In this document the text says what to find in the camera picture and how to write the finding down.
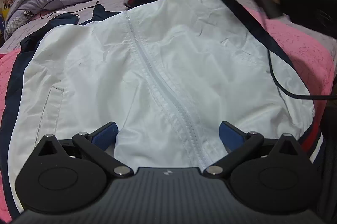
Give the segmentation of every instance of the jacket pocket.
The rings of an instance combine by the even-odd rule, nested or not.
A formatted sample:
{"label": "jacket pocket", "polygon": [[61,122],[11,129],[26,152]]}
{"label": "jacket pocket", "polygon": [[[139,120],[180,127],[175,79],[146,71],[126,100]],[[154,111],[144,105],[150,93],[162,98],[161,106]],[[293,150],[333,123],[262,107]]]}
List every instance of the jacket pocket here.
{"label": "jacket pocket", "polygon": [[55,86],[50,88],[47,100],[42,110],[34,147],[36,147],[44,135],[55,134],[61,109],[63,92],[64,89],[62,88]]}

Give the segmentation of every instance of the white logo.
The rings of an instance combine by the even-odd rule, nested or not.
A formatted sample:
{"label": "white logo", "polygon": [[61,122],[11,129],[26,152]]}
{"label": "white logo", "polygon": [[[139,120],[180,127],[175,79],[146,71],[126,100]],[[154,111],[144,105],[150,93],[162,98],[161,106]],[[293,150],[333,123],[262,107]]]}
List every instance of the white logo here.
{"label": "white logo", "polygon": [[171,175],[173,174],[173,172],[171,170],[167,170],[166,172],[164,172],[165,175]]}

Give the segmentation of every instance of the triangular hole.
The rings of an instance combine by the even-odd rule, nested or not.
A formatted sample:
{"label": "triangular hole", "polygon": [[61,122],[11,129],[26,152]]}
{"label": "triangular hole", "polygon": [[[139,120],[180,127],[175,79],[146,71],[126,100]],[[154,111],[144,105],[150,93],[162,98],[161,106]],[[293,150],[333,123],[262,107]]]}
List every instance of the triangular hole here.
{"label": "triangular hole", "polygon": [[46,141],[39,153],[39,156],[52,155],[54,153],[57,153],[57,150],[53,143],[51,141]]}
{"label": "triangular hole", "polygon": [[281,149],[280,153],[286,153],[287,155],[297,156],[298,153],[296,152],[293,144],[291,141],[285,140]]}

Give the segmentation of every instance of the leaf pattern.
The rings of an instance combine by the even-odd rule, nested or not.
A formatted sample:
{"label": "leaf pattern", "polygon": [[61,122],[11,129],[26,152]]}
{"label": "leaf pattern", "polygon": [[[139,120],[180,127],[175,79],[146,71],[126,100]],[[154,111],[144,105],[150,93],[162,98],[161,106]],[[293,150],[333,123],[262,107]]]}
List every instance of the leaf pattern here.
{"label": "leaf pattern", "polygon": [[30,19],[31,17],[34,17],[33,12],[31,12],[30,10],[25,10],[23,12],[23,15],[25,16],[26,19]]}

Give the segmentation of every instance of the zipper teeth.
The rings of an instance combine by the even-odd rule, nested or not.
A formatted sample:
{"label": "zipper teeth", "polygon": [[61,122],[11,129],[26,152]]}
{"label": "zipper teeth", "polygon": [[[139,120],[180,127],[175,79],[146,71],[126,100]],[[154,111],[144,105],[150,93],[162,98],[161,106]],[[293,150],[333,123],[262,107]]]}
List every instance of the zipper teeth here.
{"label": "zipper teeth", "polygon": [[138,49],[138,52],[140,53],[143,61],[145,62],[145,64],[146,64],[151,76],[153,77],[154,81],[157,83],[157,85],[159,85],[159,88],[166,94],[166,96],[169,98],[169,100],[176,107],[176,110],[178,111],[179,115],[181,116],[181,119],[185,123],[185,126],[187,128],[188,133],[189,133],[189,137],[191,139],[191,142],[192,142],[194,151],[195,151],[195,153],[198,157],[198,160],[201,163],[202,167],[206,168],[206,165],[205,165],[206,160],[205,159],[201,160],[200,155],[202,155],[202,158],[204,158],[204,156],[203,156],[201,148],[197,147],[197,145],[196,145],[196,143],[199,143],[199,142],[198,142],[197,136],[194,132],[194,129],[192,127],[192,122],[191,122],[186,110],[182,107],[182,105],[175,98],[175,96],[170,92],[170,90],[168,90],[168,88],[164,86],[164,84],[162,83],[163,80],[160,80],[159,76],[155,73],[155,69],[152,67],[149,59],[147,58],[147,56],[146,56],[146,54],[145,54],[145,52],[142,48],[142,45],[138,41],[137,35],[136,35],[136,33],[134,31],[134,28],[132,26],[131,19],[130,19],[130,16],[129,16],[128,12],[125,11],[124,14],[125,14],[125,17],[126,17],[126,20],[127,20],[128,24],[129,24],[129,28],[130,28],[132,37],[134,39],[134,42],[136,44],[136,47]]}

